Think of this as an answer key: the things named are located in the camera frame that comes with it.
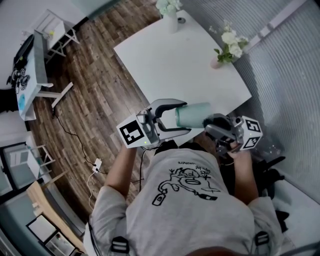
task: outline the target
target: shirt sleeve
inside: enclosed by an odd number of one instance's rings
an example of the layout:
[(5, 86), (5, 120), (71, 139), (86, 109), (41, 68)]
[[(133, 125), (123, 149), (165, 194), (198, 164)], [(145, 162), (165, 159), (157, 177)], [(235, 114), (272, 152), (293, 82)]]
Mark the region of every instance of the shirt sleeve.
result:
[(268, 255), (278, 255), (284, 237), (271, 198), (269, 196), (256, 198), (248, 207), (254, 216), (255, 234), (264, 231), (269, 235)]
[[(89, 223), (95, 245), (100, 252), (103, 252), (102, 255), (109, 251), (116, 227), (126, 217), (126, 209), (126, 199), (122, 194), (110, 186), (103, 186), (100, 189)], [(85, 226), (83, 245), (89, 256), (96, 255), (88, 224)]]

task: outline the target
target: flower vase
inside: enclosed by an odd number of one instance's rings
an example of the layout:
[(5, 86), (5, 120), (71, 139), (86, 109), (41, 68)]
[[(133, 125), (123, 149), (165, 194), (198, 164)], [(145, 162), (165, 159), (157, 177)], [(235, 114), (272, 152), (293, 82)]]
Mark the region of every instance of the flower vase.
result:
[(174, 34), (178, 31), (178, 17), (176, 10), (169, 11), (163, 16), (163, 20), (166, 23), (166, 27), (170, 34)]
[(214, 57), (211, 61), (210, 61), (210, 67), (217, 70), (219, 69), (221, 66), (223, 65), (222, 62), (219, 62), (218, 59), (216, 57)]

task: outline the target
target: wooden floor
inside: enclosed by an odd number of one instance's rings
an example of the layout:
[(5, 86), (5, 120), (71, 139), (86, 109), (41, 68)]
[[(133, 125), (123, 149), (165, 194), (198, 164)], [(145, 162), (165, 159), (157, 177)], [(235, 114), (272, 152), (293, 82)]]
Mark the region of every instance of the wooden floor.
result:
[[(66, 58), (55, 57), (47, 67), (54, 90), (61, 91), (73, 82), (63, 100), (56, 106), (56, 115), (67, 131), (77, 134), (91, 162), (102, 159), (103, 173), (108, 173), (120, 147), (116, 126), (129, 115), (148, 105), (148, 101), (121, 63), (113, 48), (126, 38), (159, 19), (151, 0), (121, 0), (93, 21), (83, 24), (77, 37), (80, 44), (66, 47)], [(69, 173), (56, 185), (66, 201), (83, 220), (91, 209), (87, 180), (92, 165), (86, 162), (79, 140), (65, 133), (56, 118), (52, 119), (50, 99), (34, 101), (37, 120), (29, 122), (38, 145), (46, 144), (56, 162), (51, 166), (52, 176), (66, 170)], [(203, 136), (197, 138), (202, 142)], [(143, 151), (138, 150), (132, 180), (139, 179)], [(146, 152), (142, 168), (146, 168), (153, 152)], [(95, 174), (89, 181), (93, 193), (91, 205), (105, 180), (105, 174)], [(131, 184), (128, 202), (139, 192), (139, 183)]]

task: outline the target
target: white chair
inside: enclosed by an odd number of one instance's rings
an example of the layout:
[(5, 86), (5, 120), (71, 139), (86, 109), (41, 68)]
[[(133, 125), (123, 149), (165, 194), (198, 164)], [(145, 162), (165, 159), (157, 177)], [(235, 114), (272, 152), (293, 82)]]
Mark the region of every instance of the white chair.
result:
[[(64, 53), (64, 47), (70, 41), (80, 44), (76, 35), (76, 31), (67, 25), (63, 19), (48, 9), (44, 12), (44, 14), (41, 15), (37, 22), (34, 23), (32, 29), (41, 33), (47, 40), (46, 64), (55, 54), (66, 57)], [(65, 43), (61, 43), (60, 39), (64, 36), (68, 37), (68, 40)]]
[[(38, 149), (43, 149), (43, 151), (45, 152), (43, 163), (39, 163), (38, 161), (39, 158), (37, 158), (35, 154), (32, 152), (33, 150), (38, 150)], [(22, 159), (21, 155), (23, 153), (28, 153), (26, 161), (21, 161)], [(51, 155), (48, 153), (45, 145), (37, 146), (34, 148), (23, 149), (19, 151), (14, 151), (10, 153), (10, 167), (16, 167), (16, 166), (27, 164), (36, 179), (39, 179), (43, 175), (50, 173), (51, 170), (48, 170), (45, 166), (52, 164), (55, 161), (56, 160), (54, 160), (51, 157)]]

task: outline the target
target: forearm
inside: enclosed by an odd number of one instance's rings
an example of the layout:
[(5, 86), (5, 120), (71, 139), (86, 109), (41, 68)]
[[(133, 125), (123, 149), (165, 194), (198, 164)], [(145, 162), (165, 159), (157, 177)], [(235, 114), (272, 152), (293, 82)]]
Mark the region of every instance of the forearm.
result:
[(120, 192), (125, 198), (129, 192), (136, 153), (136, 148), (126, 148), (122, 145), (104, 183), (105, 186), (112, 187)]
[(234, 159), (235, 186), (234, 196), (248, 205), (259, 197), (251, 157), (243, 160), (241, 157)]

